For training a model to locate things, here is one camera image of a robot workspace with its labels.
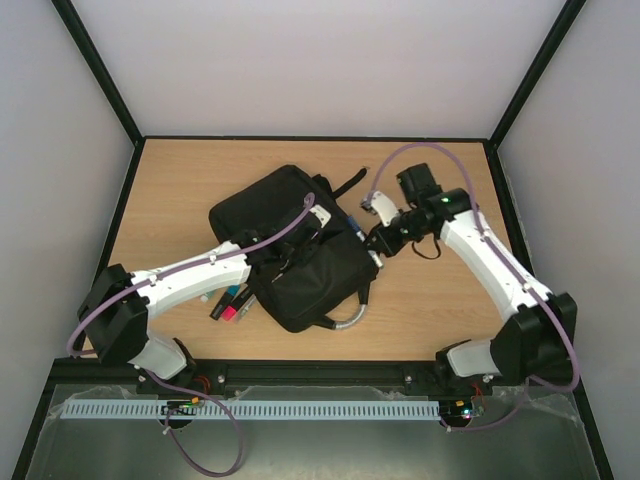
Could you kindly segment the black student backpack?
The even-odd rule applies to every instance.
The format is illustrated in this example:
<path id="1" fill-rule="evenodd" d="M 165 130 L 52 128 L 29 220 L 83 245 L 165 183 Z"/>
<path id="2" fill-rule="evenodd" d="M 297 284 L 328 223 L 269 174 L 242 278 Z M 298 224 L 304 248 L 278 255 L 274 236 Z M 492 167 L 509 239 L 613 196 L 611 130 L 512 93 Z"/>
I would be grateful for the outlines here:
<path id="1" fill-rule="evenodd" d="M 368 289 L 379 270 L 350 227 L 337 203 L 367 171 L 360 169 L 338 188 L 322 175 L 310 176 L 295 165 L 277 168 L 240 192 L 214 205 L 208 214 L 220 242 L 243 230 L 280 230 L 302 213 L 304 198 L 314 196 L 331 220 L 319 242 L 287 270 L 261 271 L 247 280 L 261 306 L 285 330 L 299 333 L 311 326 L 334 330 L 330 312 L 352 295 L 368 302 Z"/>

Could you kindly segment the blue capped white pen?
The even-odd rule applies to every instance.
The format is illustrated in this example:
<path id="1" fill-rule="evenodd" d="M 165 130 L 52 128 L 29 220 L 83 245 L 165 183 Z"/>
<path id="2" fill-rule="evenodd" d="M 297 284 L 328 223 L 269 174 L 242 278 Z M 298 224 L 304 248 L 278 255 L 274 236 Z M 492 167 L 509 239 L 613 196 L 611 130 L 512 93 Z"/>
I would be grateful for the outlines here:
<path id="1" fill-rule="evenodd" d="M 358 222 L 355 220 L 355 218 L 351 215 L 349 215 L 347 217 L 347 221 L 350 225 L 350 227 L 353 229 L 354 233 L 356 234 L 356 236 L 358 237 L 358 239 L 361 241 L 362 244 L 366 243 L 366 235 L 364 233 L 364 231 L 362 230 L 362 228 L 360 227 L 360 225 L 358 224 Z M 368 247 L 365 248 L 365 250 L 367 251 L 368 255 L 370 256 L 372 262 L 374 263 L 374 265 L 376 266 L 376 268 L 378 270 L 381 270 L 384 268 L 384 263 L 382 262 L 382 260 L 380 259 L 379 255 L 369 249 Z"/>

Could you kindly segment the grey white pen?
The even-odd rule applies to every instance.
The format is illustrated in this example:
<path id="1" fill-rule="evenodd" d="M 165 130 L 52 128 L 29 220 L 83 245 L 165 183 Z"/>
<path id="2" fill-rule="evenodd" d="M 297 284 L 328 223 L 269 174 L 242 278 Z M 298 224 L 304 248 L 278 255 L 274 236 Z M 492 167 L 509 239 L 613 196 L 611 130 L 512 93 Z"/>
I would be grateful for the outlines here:
<path id="1" fill-rule="evenodd" d="M 246 302 L 246 304 L 238 312 L 238 317 L 239 318 L 243 318 L 250 311 L 250 309 L 255 304 L 255 302 L 256 302 L 256 298 L 255 297 L 252 297 L 250 300 L 248 300 Z"/>

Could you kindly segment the white green glue stick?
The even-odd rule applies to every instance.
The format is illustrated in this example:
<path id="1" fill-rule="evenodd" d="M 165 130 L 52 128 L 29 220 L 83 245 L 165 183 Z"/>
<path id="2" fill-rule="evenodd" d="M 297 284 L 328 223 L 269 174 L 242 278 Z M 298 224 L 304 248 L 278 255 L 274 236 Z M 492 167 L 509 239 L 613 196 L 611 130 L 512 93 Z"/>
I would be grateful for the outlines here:
<path id="1" fill-rule="evenodd" d="M 214 291 L 206 292 L 200 297 L 200 300 L 206 303 L 213 297 L 213 295 L 214 295 Z"/>

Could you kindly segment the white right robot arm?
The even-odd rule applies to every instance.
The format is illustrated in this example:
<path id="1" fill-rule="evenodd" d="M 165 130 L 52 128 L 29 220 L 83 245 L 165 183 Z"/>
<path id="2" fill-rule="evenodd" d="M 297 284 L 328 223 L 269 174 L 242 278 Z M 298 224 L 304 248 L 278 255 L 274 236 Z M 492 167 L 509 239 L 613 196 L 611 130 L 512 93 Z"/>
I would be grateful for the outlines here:
<path id="1" fill-rule="evenodd" d="M 573 369 L 569 330 L 577 305 L 572 297 L 552 293 L 517 261 L 489 227 L 470 189 L 443 190 L 425 163 L 399 173 L 397 181 L 409 210 L 397 208 L 377 189 L 361 202 L 380 219 L 368 234 L 367 248 L 390 258 L 427 236 L 441 240 L 485 288 L 503 322 L 492 339 L 462 341 L 439 351 L 438 384 L 455 392 L 472 377 L 516 385 L 528 378 L 540 382 L 548 369 Z"/>

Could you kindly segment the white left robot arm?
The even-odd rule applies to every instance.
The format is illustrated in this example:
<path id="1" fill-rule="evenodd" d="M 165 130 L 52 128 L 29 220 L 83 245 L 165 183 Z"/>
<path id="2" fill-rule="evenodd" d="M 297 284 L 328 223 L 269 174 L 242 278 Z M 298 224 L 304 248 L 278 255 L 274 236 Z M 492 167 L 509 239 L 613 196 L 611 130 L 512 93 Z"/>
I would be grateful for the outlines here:
<path id="1" fill-rule="evenodd" d="M 184 302 L 245 283 L 260 264 L 316 239 L 325 225 L 306 214 L 280 230 L 240 231 L 211 250 L 163 267 L 128 272 L 112 265 L 79 307 L 67 352 L 95 354 L 105 366 L 130 364 L 172 380 L 189 367 L 188 351 L 156 333 L 152 322 Z"/>

